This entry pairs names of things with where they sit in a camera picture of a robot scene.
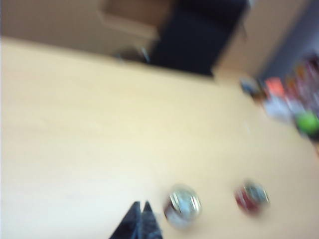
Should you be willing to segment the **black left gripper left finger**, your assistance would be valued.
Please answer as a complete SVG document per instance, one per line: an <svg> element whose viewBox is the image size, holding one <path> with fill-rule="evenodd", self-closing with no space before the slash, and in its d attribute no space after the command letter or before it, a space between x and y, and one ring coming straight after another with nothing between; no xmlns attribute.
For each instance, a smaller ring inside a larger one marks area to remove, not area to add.
<svg viewBox="0 0 319 239"><path fill-rule="evenodd" d="M114 230L110 239L138 239L141 222L140 202L134 202L121 222Z"/></svg>

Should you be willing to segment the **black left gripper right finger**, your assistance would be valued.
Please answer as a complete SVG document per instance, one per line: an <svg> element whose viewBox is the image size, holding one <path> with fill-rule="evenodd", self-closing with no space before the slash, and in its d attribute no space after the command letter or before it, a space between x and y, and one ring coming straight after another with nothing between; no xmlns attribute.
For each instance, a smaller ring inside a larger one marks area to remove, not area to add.
<svg viewBox="0 0 319 239"><path fill-rule="evenodd" d="M138 239L161 239L161 229L152 211L151 205L146 201L137 222Z"/></svg>

